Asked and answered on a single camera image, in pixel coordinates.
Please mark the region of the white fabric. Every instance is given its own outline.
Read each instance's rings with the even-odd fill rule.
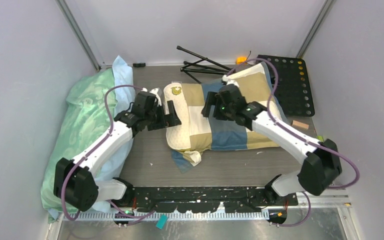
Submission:
[[[180,94],[172,94],[172,88],[179,89],[182,85],[178,82],[173,82],[164,88],[164,104],[167,109],[167,101],[173,100],[174,109],[181,125],[168,127],[165,133],[168,146],[174,150],[186,150],[191,148],[191,140],[189,138],[189,108],[185,100],[183,91]]]
[[[193,123],[193,127],[189,128],[189,136],[197,134],[210,134],[211,127],[208,117],[204,117],[201,114],[203,110],[202,106],[189,106],[188,117],[190,123]]]

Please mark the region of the orange object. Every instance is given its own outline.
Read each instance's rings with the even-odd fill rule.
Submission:
[[[246,56],[240,56],[240,57],[236,58],[236,64],[241,64],[241,63],[245,62],[246,60],[247,60]]]

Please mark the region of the metal floor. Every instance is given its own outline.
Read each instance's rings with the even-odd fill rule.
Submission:
[[[218,75],[200,74],[201,82]],[[180,66],[147,66],[133,68],[134,84],[147,89],[161,88],[172,81],[195,83],[180,72]],[[289,117],[310,125],[300,131],[315,137],[316,131],[309,117]],[[163,186],[264,186],[274,176],[299,170],[298,162],[280,147],[241,151],[211,151],[202,155],[202,162],[182,174],[172,160],[166,142],[166,130],[146,130],[134,138],[120,177],[138,187]]]
[[[306,209],[288,209],[286,224],[299,222]],[[162,230],[144,221],[118,228],[111,221],[64,221],[59,240],[345,240],[338,210],[314,208],[300,226],[270,226],[265,220],[167,221]]]

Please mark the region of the white wall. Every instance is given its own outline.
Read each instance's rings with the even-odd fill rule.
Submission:
[[[44,239],[40,187],[65,97],[92,73],[54,0],[0,1],[0,240]]]
[[[99,63],[295,57],[325,0],[66,0]]]
[[[318,133],[361,171],[349,195],[364,239],[384,239],[384,1],[337,1],[304,59]]]

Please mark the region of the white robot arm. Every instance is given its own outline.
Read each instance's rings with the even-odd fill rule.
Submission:
[[[281,122],[281,119],[275,117],[273,121],[270,118],[265,106],[258,102],[247,103],[236,81],[229,79],[224,83],[226,85],[219,92],[208,93],[202,115],[208,117],[211,105],[215,105],[213,116],[216,119],[235,121],[240,126],[267,136],[302,165],[301,170],[278,175],[265,185],[265,196],[269,203],[296,192],[307,191],[318,196],[341,174],[339,157],[308,144],[322,145],[337,151],[333,141],[327,139],[320,142],[283,124],[285,128],[305,139],[298,140],[276,124]]]
[[[133,186],[122,179],[95,182],[98,171],[114,152],[147,127],[148,131],[181,125],[173,101],[168,101],[168,114],[161,104],[158,88],[148,92],[145,88],[136,95],[131,111],[124,110],[115,116],[110,126],[92,145],[72,159],[62,158],[55,167],[53,193],[80,211],[88,210],[95,202],[119,200],[129,202]]]

